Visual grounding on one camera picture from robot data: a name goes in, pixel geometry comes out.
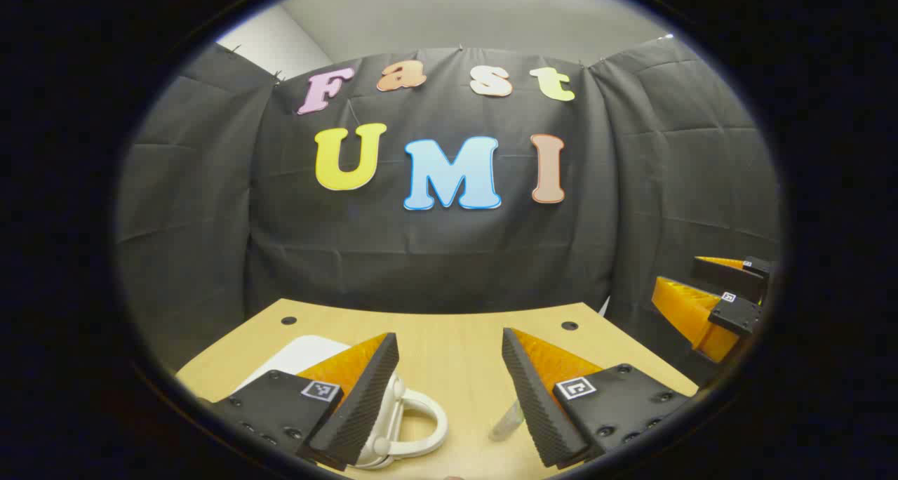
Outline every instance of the screw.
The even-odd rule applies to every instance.
[[[299,432],[298,429],[293,429],[292,427],[283,428],[283,434],[288,435],[293,439],[302,439],[302,433]]]

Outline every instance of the letter m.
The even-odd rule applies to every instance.
[[[496,138],[473,137],[465,140],[453,163],[432,139],[420,139],[405,145],[411,156],[411,193],[403,203],[407,209],[430,209],[434,199],[427,193],[433,186],[443,207],[448,208],[464,182],[464,194],[458,199],[462,208],[498,208],[502,198],[493,187],[493,152]]]

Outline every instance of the white wall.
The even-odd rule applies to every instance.
[[[257,13],[218,39],[227,48],[253,61],[282,80],[304,74],[333,61],[280,4]]]
[[[630,0],[283,0],[335,62],[418,48],[502,48],[584,65],[668,33]]]

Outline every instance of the orange soft pad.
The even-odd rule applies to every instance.
[[[365,340],[365,342],[324,359],[324,361],[318,362],[318,364],[305,369],[305,371],[296,373],[296,375],[339,385],[343,389],[343,399],[337,404],[337,408],[339,408],[340,404],[343,404],[349,393],[352,392],[352,388],[356,386],[356,382],[362,376],[362,372],[368,367],[368,362],[375,355],[377,347],[381,346],[381,342],[384,342],[386,337],[387,333],[384,333]]]
[[[714,262],[715,265],[724,265],[729,266],[730,268],[743,269],[743,260],[724,259],[722,257],[698,257],[697,259],[708,260],[708,262]]]
[[[652,303],[676,330],[692,343],[692,348],[721,362],[739,336],[708,321],[721,297],[671,279],[655,279]]]
[[[552,393],[552,387],[558,382],[571,380],[571,378],[584,377],[591,375],[596,371],[602,371],[597,365],[580,356],[552,345],[551,343],[540,340],[535,336],[524,333],[512,328],[517,340],[521,342],[523,351],[527,352],[530,358],[530,364],[536,369],[536,374],[540,376],[542,384],[552,394],[555,404],[561,407],[555,394]]]

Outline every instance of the yellow letter u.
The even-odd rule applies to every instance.
[[[363,124],[356,128],[362,138],[358,166],[351,172],[340,170],[340,142],[349,135],[343,128],[325,129],[315,135],[318,156],[315,158],[315,177],[326,189],[353,190],[370,182],[377,170],[377,148],[380,135],[387,131],[384,124]]]

